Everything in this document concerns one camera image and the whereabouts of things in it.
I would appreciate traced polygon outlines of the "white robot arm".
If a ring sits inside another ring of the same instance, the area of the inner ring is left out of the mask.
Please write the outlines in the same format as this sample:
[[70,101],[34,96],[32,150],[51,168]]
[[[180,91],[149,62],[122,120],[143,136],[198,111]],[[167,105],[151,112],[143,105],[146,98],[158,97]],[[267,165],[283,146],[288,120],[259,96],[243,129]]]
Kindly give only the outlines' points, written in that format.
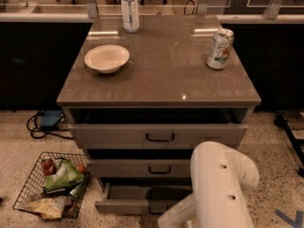
[[198,228],[254,228],[244,195],[259,183],[256,164],[219,142],[202,142],[190,161],[193,193],[158,219],[160,228],[181,228],[191,219]]

